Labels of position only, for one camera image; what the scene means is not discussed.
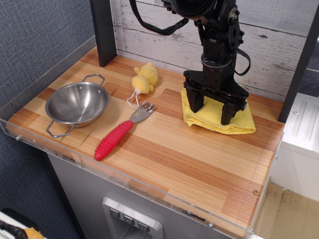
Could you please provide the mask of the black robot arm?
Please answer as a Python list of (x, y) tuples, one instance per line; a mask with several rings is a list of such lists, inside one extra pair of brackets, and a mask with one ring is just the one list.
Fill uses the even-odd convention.
[(203, 54), (202, 71), (186, 70), (184, 87), (191, 110), (203, 107), (204, 97), (223, 103), (221, 124), (228, 125), (238, 111), (246, 108), (249, 94), (235, 80), (237, 54), (244, 32), (234, 0), (165, 0), (173, 14), (193, 20), (198, 28)]

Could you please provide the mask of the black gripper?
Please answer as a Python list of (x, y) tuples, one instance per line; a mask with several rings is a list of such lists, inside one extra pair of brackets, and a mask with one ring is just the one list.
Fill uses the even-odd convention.
[(228, 125), (236, 111), (243, 111), (247, 107), (246, 99), (249, 94), (234, 80), (236, 60), (218, 63), (211, 67), (209, 61), (203, 61), (203, 70), (184, 71), (186, 95), (190, 109), (196, 113), (204, 105), (204, 97), (224, 103), (221, 124)]

